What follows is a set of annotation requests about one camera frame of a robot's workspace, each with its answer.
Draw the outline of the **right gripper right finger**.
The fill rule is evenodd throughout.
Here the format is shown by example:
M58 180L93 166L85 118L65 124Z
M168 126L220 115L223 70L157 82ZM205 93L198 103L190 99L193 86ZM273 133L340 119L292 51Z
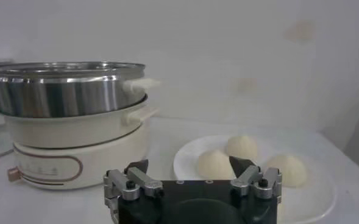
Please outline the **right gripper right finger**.
M235 156L229 156L229 162L236 176L230 185L241 197L252 192L261 200L282 199L282 172L278 168L262 172L251 160Z

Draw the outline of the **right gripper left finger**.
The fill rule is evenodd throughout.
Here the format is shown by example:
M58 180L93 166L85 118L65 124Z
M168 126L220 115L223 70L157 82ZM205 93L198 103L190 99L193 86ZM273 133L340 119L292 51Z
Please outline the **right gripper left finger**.
M108 170L104 175L104 199L112 201L121 197L125 201L134 201L141 197L160 198L164 196L163 182L146 174L147 159L131 162L124 171Z

